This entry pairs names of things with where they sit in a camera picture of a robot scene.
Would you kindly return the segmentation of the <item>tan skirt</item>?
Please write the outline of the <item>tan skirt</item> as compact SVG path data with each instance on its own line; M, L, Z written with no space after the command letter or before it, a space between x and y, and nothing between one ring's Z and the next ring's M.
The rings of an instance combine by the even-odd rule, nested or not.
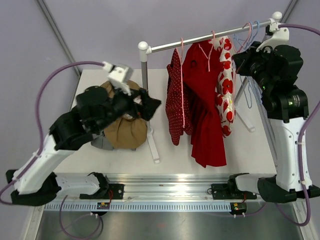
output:
M148 127L142 118L125 114L104 129L103 136L115 149L135 150L147 140Z

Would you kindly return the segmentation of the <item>grey pleated skirt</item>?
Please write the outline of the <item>grey pleated skirt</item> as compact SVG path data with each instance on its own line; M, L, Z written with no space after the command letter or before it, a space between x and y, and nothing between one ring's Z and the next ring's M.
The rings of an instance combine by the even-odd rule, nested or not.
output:
M106 150L106 151L113 151L114 147L112 144L109 142L109 140L106 138L106 136L98 136L97 138L93 139L90 144L101 150Z

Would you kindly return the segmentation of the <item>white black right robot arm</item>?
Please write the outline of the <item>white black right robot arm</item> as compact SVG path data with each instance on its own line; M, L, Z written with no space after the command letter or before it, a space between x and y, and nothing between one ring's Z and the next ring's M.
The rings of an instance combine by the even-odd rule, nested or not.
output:
M251 77L262 91L261 101L274 134L278 166L275 175L230 176L228 195L239 198L244 192L251 192L277 204L319 197L320 188L310 178L303 145L304 124L311 119L308 98L295 85L304 63L300 50L283 44L263 46L255 41L232 59L237 73Z

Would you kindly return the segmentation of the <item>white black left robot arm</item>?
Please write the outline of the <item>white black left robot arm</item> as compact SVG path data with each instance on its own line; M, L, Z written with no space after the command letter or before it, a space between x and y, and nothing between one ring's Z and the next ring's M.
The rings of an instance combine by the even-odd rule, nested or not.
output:
M150 121L161 100L140 88L130 94L117 90L112 98L100 86L91 86L76 96L76 105L62 114L49 128L38 152L25 167L8 170L6 178L14 187L12 205L43 206L59 196L85 200L110 197L109 180L103 173L67 177L55 168L83 145L101 136L105 128L123 115Z

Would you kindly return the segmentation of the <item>silver clothes rack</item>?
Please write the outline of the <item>silver clothes rack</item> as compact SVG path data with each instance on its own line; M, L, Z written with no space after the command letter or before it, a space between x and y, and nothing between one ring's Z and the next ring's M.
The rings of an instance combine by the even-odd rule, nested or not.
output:
M138 43L138 50L139 50L139 58L140 58L140 62L141 62L142 87L145 88L146 90L148 90L148 88L149 88L148 87L148 66L147 66L148 55L150 55L152 53L161 52L161 51L165 51L165 50L179 47L182 45L182 43L184 44L184 46L186 46L186 45L190 45L190 44L205 41L205 40L211 40L211 39L213 39L213 37L230 36L233 34L247 32L250 29L251 30L252 29L261 29L261 28L266 27L268 25L271 25L273 23L280 23L280 22L285 23L288 20L286 15L287 15L286 13L283 15L280 11L276 11L272 14L271 18L269 18L268 20L264 20L262 22L257 22L255 24L252 24L251 28L250 28L250 26L243 26L243 27L241 26L241 27L231 28L228 30L218 31L217 33L215 33L215 35L213 35L213 33L210 33L210 34L203 35L203 36L187 38L185 40L176 41L176 42L167 43L167 44L158 45L158 46L153 46L153 47L150 46L146 41L141 41ZM240 87L240 90L237 92L237 95L235 97L235 104L236 105L238 104L242 94L245 92L245 87L248 84L249 84L249 79L247 77L245 77L243 83L241 84L242 86ZM246 127L246 129L250 133L253 133L256 130L254 125L251 123L251 121L247 117L244 116L244 113L242 113L241 110L240 110L240 112L237 110L236 115L241 120L243 125ZM147 123L147 128L148 128L147 142L148 142L148 145L150 148L150 152L152 154L153 162L155 164L159 164L160 157L159 157L159 153L158 153L158 150L157 150L157 147L155 144L155 140L154 140L154 136L153 136L154 130L150 126L150 123Z

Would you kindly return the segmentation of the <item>aluminium mounting rail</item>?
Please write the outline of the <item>aluminium mounting rail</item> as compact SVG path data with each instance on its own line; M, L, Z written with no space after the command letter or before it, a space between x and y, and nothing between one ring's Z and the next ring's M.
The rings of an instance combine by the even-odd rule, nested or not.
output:
M248 177L248 174L231 175L229 179L220 180L207 177L198 179L143 177L121 183L110 180L99 172L91 172L88 175L59 175L51 172L44 181L34 180L36 188L31 192L30 202L34 206L41 206L53 201L58 195L92 201L194 198L200 195L200 187L204 188L205 194L212 195L216 200L240 200L244 195L256 199L260 194L267 202L288 203L304 196L302 191L280 188L276 184L275 176L252 176L251 185L239 187L237 182L241 177Z

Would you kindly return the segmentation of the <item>red polka dot garment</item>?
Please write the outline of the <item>red polka dot garment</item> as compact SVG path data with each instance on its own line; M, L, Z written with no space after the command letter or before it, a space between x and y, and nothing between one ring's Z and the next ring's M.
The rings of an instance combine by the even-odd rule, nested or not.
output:
M168 73L165 113L168 119L168 129L173 145L180 143L184 134L192 135L193 124L190 113L190 89L183 82L185 128L183 129L180 62L176 49L173 51L171 62L166 67Z

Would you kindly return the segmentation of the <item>red white floral garment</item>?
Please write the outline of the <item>red white floral garment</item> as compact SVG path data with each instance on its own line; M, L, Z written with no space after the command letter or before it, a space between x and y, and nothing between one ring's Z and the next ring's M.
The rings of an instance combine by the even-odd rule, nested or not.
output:
M236 116L234 103L236 70L233 66L234 53L232 41L228 36L216 38L213 48L219 53L220 69L216 85L216 108L220 117L222 134L226 138L232 133Z

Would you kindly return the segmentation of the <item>red skirt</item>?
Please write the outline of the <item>red skirt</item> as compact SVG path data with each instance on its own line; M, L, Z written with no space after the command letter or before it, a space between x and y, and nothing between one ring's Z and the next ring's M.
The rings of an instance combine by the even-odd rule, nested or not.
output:
M207 59L198 44L204 44L208 53L211 45L207 41L194 43L188 49L183 69L183 82L192 95L189 103L191 156L202 167L224 167L227 165L221 120L216 109L216 85L220 69L219 53L214 49L210 57L210 72Z

